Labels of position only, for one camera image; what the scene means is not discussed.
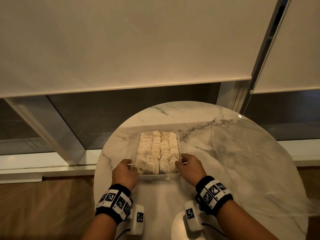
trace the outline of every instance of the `person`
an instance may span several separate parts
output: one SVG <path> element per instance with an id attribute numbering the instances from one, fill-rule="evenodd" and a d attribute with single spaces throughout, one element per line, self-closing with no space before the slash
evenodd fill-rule
<path id="1" fill-rule="evenodd" d="M 201 161 L 194 155 L 182 154 L 181 162 L 176 162 L 181 176 L 193 187 L 208 177 Z M 132 191 L 138 183 L 138 171 L 130 170 L 130 159 L 122 160 L 112 171 L 112 185 L 121 185 Z M 227 200 L 216 214 L 220 228 L 227 239 L 233 240 L 273 240 L 276 238 L 269 230 L 242 209 L 233 199 Z M 117 224 L 108 214 L 98 214 L 83 235 L 82 240 L 114 240 Z"/>

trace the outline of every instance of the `person's left hand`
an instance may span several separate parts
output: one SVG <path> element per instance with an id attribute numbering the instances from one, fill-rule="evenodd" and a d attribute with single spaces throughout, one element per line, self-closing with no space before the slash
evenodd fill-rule
<path id="1" fill-rule="evenodd" d="M 112 184 L 121 184 L 127 187 L 130 191 L 138 183 L 138 170 L 133 168 L 130 170 L 131 159 L 123 159 L 114 170 L 112 170 Z"/>

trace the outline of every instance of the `clear plastic container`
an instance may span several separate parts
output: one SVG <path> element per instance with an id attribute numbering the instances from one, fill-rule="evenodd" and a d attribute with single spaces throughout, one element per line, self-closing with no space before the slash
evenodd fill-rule
<path id="1" fill-rule="evenodd" d="M 137 154 L 138 154 L 138 147 L 139 147 L 139 141 L 140 141 L 140 136 L 141 133 L 150 133 L 150 135 L 152 135 L 153 131 L 166 131 L 166 132 L 173 132 L 177 135 L 177 141 L 178 141 L 178 149 L 179 149 L 179 161 L 181 161 L 181 150 L 180 150 L 180 139 L 179 139 L 179 133 L 176 129 L 172 129 L 170 127 L 149 127 L 148 126 L 149 131 L 141 131 L 138 133 L 137 135 L 137 139 L 134 145 L 134 150 L 131 156 L 131 169 L 134 167 L 134 163 L 136 162 L 137 159 Z M 156 175 L 147 175 L 147 174 L 139 174 L 139 179 L 140 180 L 175 180 L 178 177 L 180 177 L 180 173 L 172 173 L 172 174 L 156 174 Z"/>

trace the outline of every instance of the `table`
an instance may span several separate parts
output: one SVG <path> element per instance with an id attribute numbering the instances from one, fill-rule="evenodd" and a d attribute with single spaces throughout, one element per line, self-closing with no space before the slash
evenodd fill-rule
<path id="1" fill-rule="evenodd" d="M 96 204 L 111 185 L 112 169 L 122 159 L 131 158 L 137 134 L 155 125 L 174 126 L 182 153 L 196 155 L 206 173 L 226 185 L 234 200 L 279 239 L 305 239 L 308 217 L 297 215 L 303 213 L 301 204 L 307 198 L 290 155 L 257 124 L 214 104 L 159 104 L 119 126 L 98 159 L 94 175 Z M 195 194 L 182 177 L 175 181 L 140 181 L 131 194 L 135 204 L 145 207 L 140 238 L 187 239 L 183 204 Z M 203 220 L 219 228 L 214 217 Z M 121 223 L 117 235 L 125 228 L 126 223 Z M 204 234 L 206 239 L 224 239 L 211 229 Z"/>

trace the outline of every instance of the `black wristband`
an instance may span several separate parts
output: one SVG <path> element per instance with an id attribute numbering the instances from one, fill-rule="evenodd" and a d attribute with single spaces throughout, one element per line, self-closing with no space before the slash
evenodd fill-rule
<path id="1" fill-rule="evenodd" d="M 228 200 L 233 200 L 231 192 L 211 176 L 203 177 L 197 183 L 195 190 L 197 191 L 195 200 L 207 215 L 217 217 L 221 207 Z"/>
<path id="2" fill-rule="evenodd" d="M 133 200 L 129 198 L 131 191 L 121 185 L 111 185 L 97 204 L 96 214 L 106 214 L 116 222 L 117 226 L 130 214 Z"/>

